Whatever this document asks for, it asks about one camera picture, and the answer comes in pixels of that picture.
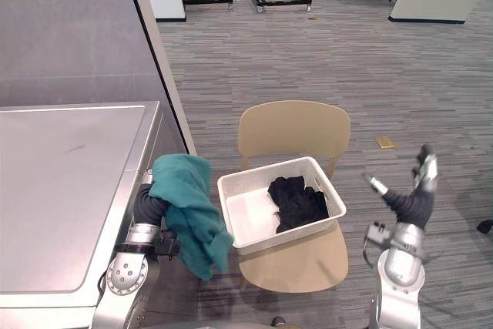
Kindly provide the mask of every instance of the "laundry basket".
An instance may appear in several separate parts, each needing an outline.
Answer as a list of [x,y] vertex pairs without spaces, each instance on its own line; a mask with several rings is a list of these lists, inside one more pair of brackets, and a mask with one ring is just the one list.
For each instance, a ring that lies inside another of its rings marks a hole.
[[[303,176],[305,186],[324,192],[329,218],[277,234],[279,210],[267,190],[279,176]],[[326,230],[346,213],[346,207],[318,162],[311,157],[275,163],[217,181],[221,207],[233,246],[239,254],[250,254]]]

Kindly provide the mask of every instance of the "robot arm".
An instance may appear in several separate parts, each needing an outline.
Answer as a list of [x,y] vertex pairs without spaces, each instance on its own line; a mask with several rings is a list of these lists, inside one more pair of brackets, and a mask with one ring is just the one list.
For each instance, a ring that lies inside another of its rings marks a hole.
[[104,292],[92,320],[92,329],[141,327],[147,300],[159,277],[157,256],[176,256],[179,243],[172,231],[161,231],[169,204],[152,198],[150,170],[133,204],[134,223],[116,257],[103,275]]
[[381,247],[377,271],[377,293],[371,300],[370,329],[418,329],[421,314],[419,290],[424,283],[424,228],[433,210],[437,183],[437,158],[423,146],[418,155],[419,168],[413,170],[414,190],[403,196],[389,190],[374,176],[364,177],[396,213],[393,231],[385,225],[370,225],[365,247],[371,241]]

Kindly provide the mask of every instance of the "chair backrest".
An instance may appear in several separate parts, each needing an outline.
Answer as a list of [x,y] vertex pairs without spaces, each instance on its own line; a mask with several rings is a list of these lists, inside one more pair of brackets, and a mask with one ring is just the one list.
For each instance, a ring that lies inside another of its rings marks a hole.
[[248,168],[251,156],[302,153],[331,159],[327,168],[331,176],[349,138],[349,115],[343,109],[303,100],[260,104],[241,116],[238,150],[242,170]]

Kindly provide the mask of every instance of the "cable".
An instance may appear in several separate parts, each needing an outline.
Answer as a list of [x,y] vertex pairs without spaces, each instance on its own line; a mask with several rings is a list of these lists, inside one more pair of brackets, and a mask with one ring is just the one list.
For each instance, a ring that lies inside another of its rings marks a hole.
[[101,274],[101,277],[99,277],[99,279],[98,279],[98,292],[101,295],[101,297],[105,293],[105,291],[101,288],[101,282],[104,279],[105,275],[106,275],[106,270],[104,271],[104,273]]
[[437,254],[436,256],[433,256],[433,257],[430,257],[428,258],[428,261],[426,261],[426,264],[429,264],[431,261],[434,261],[436,260],[437,258],[439,258],[442,254],[444,254],[444,250],[441,251],[439,254]]
[[439,327],[438,325],[436,325],[433,321],[431,321],[430,319],[428,319],[423,314],[421,314],[421,317],[423,317],[423,320],[426,321],[427,323],[429,323],[432,327],[434,327],[436,329],[442,329],[441,327]]
[[367,264],[373,269],[374,265],[370,262],[370,260],[368,259],[368,255],[367,255],[367,243],[368,243],[368,239],[364,238],[363,258],[367,262]]

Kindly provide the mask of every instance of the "green cloth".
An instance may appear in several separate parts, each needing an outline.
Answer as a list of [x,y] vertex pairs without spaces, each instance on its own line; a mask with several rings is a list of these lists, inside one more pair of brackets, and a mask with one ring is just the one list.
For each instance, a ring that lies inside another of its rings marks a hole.
[[150,196],[171,203],[166,225],[181,243],[179,257],[200,279],[209,280],[216,264],[228,268],[228,251],[233,238],[228,234],[220,211],[209,199],[210,164],[188,154],[168,154],[153,164]]

